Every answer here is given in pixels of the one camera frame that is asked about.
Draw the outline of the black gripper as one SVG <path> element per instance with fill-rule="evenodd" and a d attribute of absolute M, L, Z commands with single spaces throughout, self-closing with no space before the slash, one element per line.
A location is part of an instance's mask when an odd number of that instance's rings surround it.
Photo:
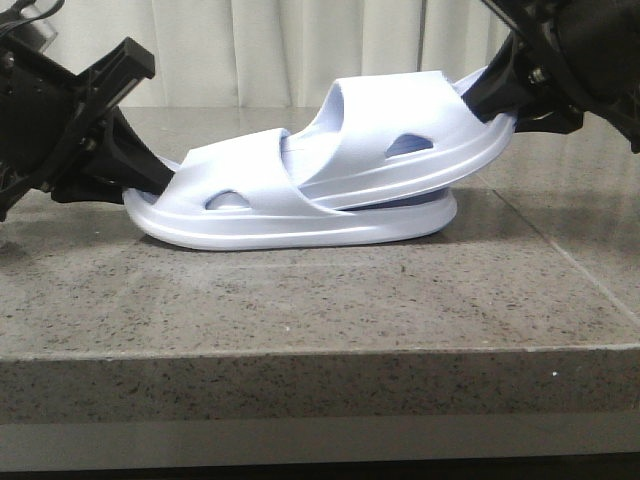
<path fill-rule="evenodd" d="M 516 133 L 571 134 L 591 112 L 639 150 L 636 1 L 489 1 L 510 34 L 462 95 L 483 123 L 516 113 Z"/>
<path fill-rule="evenodd" d="M 30 190 L 58 203 L 123 204 L 122 188 L 161 194 L 173 177 L 119 103 L 155 75 L 131 38 L 74 74 L 45 56 L 56 37 L 47 10 L 16 1 L 1 13 L 1 212 Z"/>

